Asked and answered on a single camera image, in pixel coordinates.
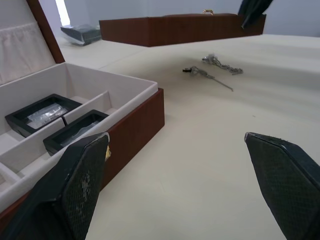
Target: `white wall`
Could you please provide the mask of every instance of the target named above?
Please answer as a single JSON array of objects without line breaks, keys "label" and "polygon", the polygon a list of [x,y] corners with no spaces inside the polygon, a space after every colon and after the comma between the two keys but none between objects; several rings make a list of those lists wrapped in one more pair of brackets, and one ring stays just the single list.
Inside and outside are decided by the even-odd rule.
[{"label": "white wall", "polygon": [[90,24],[86,0],[64,0],[70,18],[70,25]]},{"label": "white wall", "polygon": [[242,0],[149,0],[148,15],[201,14],[204,9],[214,13],[237,14]]},{"label": "white wall", "polygon": [[39,0],[42,10],[54,34],[60,33],[61,21],[56,0]]},{"label": "white wall", "polygon": [[90,23],[99,20],[141,18],[148,15],[148,0],[85,0]]},{"label": "white wall", "polygon": [[[71,25],[99,24],[99,20],[155,17],[170,14],[237,13],[242,0],[64,0]],[[55,0],[40,0],[55,32],[60,17]],[[273,0],[266,11],[265,34],[320,37],[320,0]]]},{"label": "white wall", "polygon": [[320,37],[320,0],[273,0],[265,34]]}]

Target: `wooden jewelry box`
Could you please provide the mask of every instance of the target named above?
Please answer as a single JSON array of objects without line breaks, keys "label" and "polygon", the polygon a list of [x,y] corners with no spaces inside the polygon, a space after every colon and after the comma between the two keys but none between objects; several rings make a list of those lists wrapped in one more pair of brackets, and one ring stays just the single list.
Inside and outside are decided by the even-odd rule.
[{"label": "wooden jewelry box", "polygon": [[[38,0],[1,2],[1,15],[0,38],[8,48],[0,51],[0,232],[59,161],[66,147],[50,156],[43,140],[65,124],[91,110],[108,115],[77,138],[109,133],[111,157],[101,189],[165,125],[164,92],[156,82],[64,62]],[[10,128],[5,116],[52,94],[81,105],[28,137]]]}]

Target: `compartment divider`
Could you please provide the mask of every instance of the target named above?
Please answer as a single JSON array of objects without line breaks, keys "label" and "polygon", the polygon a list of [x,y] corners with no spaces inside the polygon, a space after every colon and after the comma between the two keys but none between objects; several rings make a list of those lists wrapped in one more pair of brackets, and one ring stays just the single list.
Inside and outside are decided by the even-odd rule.
[{"label": "compartment divider", "polygon": [[0,155],[0,163],[16,174],[45,154],[43,140],[64,127],[61,118],[40,129],[36,133],[22,140],[18,145]]},{"label": "compartment divider", "polygon": [[19,180],[21,180],[21,178],[17,174],[15,174],[13,171],[11,171],[8,167],[3,165],[1,162],[0,162],[0,175],[2,175],[3,178],[10,184],[14,184]]},{"label": "compartment divider", "polygon": [[110,108],[111,108],[111,102],[110,102],[109,92],[105,91],[99,94],[98,96],[96,96],[95,98],[77,107],[76,109],[68,112],[62,118],[63,118],[63,121],[68,125],[91,110],[97,110],[104,113]]}]

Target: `cream tablecloth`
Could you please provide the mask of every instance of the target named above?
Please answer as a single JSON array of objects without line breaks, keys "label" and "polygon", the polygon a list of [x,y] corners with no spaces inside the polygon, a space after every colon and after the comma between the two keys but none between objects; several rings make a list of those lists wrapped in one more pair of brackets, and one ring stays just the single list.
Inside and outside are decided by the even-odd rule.
[{"label": "cream tablecloth", "polygon": [[[165,127],[100,193],[88,240],[284,240],[244,143],[301,146],[320,164],[320,39],[261,35],[146,48],[61,44],[67,62],[157,81]],[[200,59],[243,68],[231,75]],[[182,69],[197,66],[234,92]]]}]

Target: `black object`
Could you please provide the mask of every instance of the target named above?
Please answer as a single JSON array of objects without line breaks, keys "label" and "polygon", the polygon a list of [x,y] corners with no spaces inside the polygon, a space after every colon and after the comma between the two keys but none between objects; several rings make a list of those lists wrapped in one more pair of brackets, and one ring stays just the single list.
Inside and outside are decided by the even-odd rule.
[{"label": "black object", "polygon": [[64,107],[65,109],[67,109],[67,112],[72,111],[73,109],[76,109],[77,107],[79,107],[81,105],[81,103],[73,101],[69,98],[60,96],[58,94],[51,94],[39,101],[36,101],[18,111],[15,111],[7,116],[5,116],[5,119],[7,121],[7,123],[10,125],[10,127],[12,128],[12,130],[14,130],[15,132],[17,132],[18,134],[22,135],[23,137],[28,137],[31,134],[34,134],[35,132],[39,131],[40,129],[42,129],[43,127],[45,127],[46,125],[52,123],[54,120],[56,120],[58,117],[63,116],[64,114],[58,116],[55,119],[52,119],[51,121],[48,121],[46,124],[44,124],[43,126],[35,129],[29,125],[27,125],[28,123],[28,116],[30,116],[31,114],[45,108],[48,107],[54,103],[57,103],[59,105],[61,105],[62,107]]},{"label": "black object", "polygon": [[268,9],[273,0],[243,0],[239,9],[239,15],[244,16],[242,28],[255,24]]},{"label": "black object", "polygon": [[0,240],[84,240],[97,204],[108,144],[107,133],[71,144],[30,191]]},{"label": "black object", "polygon": [[320,166],[298,145],[247,132],[261,193],[288,240],[320,239]]},{"label": "black object", "polygon": [[85,46],[101,39],[100,29],[96,29],[88,24],[79,26],[62,26],[60,29],[73,39],[73,44],[79,46]]},{"label": "black object", "polygon": [[185,69],[182,69],[182,72],[184,72],[184,73],[191,73],[191,72],[192,72],[192,69],[191,69],[191,68],[185,68]]},{"label": "black object", "polygon": [[109,115],[97,110],[91,110],[87,112],[85,115],[79,117],[69,125],[45,138],[43,140],[45,149],[50,156],[56,154],[64,148],[64,146],[61,145],[63,141],[71,138],[73,135],[79,132],[80,129],[85,128],[96,121],[101,122],[108,116]]}]

